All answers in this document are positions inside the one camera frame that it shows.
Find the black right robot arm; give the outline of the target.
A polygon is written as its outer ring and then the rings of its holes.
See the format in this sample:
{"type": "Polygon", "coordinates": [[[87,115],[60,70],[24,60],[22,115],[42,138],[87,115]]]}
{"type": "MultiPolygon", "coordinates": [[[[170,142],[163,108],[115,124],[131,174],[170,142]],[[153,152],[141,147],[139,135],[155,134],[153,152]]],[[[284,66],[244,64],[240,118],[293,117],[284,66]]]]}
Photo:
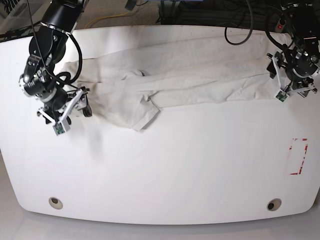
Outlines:
{"type": "Polygon", "coordinates": [[[29,43],[29,57],[19,86],[28,97],[37,97],[44,103],[44,112],[54,121],[62,116],[61,110],[69,106],[76,95],[76,107],[85,117],[92,116],[85,87],[78,88],[74,82],[80,77],[83,55],[73,36],[78,19],[86,7],[84,0],[53,0],[44,13],[39,30],[33,31],[29,43]],[[76,73],[67,71],[54,74],[55,65],[65,55],[67,40],[71,40],[78,53],[76,73]]]}

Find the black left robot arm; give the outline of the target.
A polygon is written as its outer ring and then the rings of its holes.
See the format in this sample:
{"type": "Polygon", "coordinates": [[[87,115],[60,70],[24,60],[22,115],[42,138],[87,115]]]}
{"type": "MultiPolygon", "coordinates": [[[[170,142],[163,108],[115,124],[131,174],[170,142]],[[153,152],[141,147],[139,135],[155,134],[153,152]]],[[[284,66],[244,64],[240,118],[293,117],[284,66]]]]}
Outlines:
{"type": "Polygon", "coordinates": [[[280,49],[276,64],[283,67],[295,88],[305,88],[320,74],[320,21],[312,0],[281,0],[279,7],[269,6],[264,20],[267,38],[280,49]],[[291,37],[289,45],[281,44],[269,32],[269,20],[280,16],[278,24],[291,37]]]}

